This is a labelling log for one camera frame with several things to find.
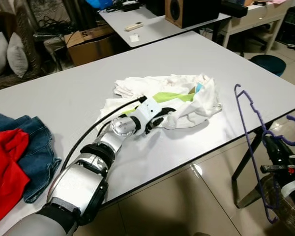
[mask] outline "cardboard box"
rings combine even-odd
[[[244,6],[250,6],[253,0],[245,0]]]
[[[125,42],[109,25],[77,31],[64,39],[76,66],[126,51]]]

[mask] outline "speaker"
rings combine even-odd
[[[165,15],[165,0],[146,0],[146,8],[154,15]]]
[[[180,28],[216,19],[221,0],[165,0],[165,18]]]

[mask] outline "wooden speaker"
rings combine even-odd
[[[216,19],[221,0],[165,0],[165,18],[180,28]]]

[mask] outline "remote control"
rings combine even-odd
[[[142,27],[143,26],[143,23],[142,22],[137,22],[135,24],[132,24],[132,25],[129,25],[129,26],[126,26],[124,29],[126,31],[132,31],[132,30],[135,30],[139,27]]]

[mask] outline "white paper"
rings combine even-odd
[[[283,3],[283,2],[285,2],[286,0],[272,0],[272,2],[274,3],[274,4],[281,4],[281,3]]]
[[[130,35],[130,42],[134,43],[134,42],[139,42],[139,35],[137,33]]]

